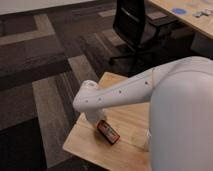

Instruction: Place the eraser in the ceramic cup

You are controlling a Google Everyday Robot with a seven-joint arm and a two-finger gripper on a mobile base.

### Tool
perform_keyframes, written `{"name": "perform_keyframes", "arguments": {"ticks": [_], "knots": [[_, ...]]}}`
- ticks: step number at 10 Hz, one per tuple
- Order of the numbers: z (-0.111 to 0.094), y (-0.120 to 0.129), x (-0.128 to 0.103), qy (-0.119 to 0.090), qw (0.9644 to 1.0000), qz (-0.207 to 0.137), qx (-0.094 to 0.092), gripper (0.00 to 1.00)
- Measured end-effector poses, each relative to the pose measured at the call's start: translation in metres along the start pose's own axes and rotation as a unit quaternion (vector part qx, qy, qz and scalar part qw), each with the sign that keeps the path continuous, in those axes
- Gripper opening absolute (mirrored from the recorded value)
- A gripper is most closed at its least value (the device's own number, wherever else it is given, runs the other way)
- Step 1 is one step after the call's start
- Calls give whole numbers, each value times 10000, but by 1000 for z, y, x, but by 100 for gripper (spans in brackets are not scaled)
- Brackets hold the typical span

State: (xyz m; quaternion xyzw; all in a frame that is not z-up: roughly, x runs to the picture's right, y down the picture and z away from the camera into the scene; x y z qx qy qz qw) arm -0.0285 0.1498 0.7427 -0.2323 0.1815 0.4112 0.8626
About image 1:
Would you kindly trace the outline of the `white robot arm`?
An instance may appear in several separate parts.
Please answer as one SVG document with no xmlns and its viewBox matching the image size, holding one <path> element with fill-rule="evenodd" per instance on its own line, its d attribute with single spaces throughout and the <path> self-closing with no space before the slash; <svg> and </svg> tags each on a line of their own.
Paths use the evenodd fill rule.
<svg viewBox="0 0 213 171">
<path fill-rule="evenodd" d="M 213 60 L 182 58 L 108 88 L 86 80 L 73 107 L 93 122 L 104 108 L 143 102 L 152 171 L 213 171 Z"/>
</svg>

